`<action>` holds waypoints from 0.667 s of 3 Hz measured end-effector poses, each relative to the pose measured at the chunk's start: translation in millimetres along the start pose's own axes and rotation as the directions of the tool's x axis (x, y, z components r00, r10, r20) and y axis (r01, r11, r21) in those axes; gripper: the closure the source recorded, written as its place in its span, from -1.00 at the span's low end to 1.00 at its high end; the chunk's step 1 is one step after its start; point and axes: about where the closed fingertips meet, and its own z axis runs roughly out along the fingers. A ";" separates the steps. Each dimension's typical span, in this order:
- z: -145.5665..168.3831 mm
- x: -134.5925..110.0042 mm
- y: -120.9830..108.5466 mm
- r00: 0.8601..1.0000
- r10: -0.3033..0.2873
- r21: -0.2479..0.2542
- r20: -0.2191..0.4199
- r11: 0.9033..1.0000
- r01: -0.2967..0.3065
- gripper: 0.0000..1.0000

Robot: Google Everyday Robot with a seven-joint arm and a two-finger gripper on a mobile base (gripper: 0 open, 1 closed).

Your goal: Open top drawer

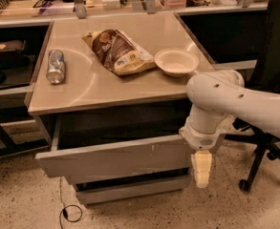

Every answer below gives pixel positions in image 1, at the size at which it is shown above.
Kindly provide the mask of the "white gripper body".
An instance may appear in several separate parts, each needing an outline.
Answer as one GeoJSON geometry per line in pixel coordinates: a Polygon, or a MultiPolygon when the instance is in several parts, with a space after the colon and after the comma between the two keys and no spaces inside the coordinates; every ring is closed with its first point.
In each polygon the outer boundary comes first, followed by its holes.
{"type": "Polygon", "coordinates": [[[199,151],[209,151],[211,154],[215,154],[225,139],[226,131],[218,129],[213,134],[203,134],[185,124],[180,128],[179,134],[190,147],[192,154],[199,151]]]}

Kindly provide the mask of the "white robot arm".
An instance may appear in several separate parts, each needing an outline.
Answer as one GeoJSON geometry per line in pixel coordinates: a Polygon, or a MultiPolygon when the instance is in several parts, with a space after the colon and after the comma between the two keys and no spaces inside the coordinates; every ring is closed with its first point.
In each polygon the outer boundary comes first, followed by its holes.
{"type": "Polygon", "coordinates": [[[187,82],[186,94],[192,106],[180,134],[191,148],[199,188],[209,182],[211,151],[225,138],[219,125],[228,115],[280,139],[280,94],[247,89],[234,70],[197,73],[187,82]]]}

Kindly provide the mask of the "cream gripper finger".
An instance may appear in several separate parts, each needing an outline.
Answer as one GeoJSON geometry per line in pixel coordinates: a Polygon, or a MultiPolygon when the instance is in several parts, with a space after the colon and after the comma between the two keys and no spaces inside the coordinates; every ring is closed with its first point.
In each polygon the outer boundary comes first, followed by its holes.
{"type": "Polygon", "coordinates": [[[198,188],[205,188],[209,182],[212,154],[208,150],[197,151],[191,156],[194,178],[198,188]]]}

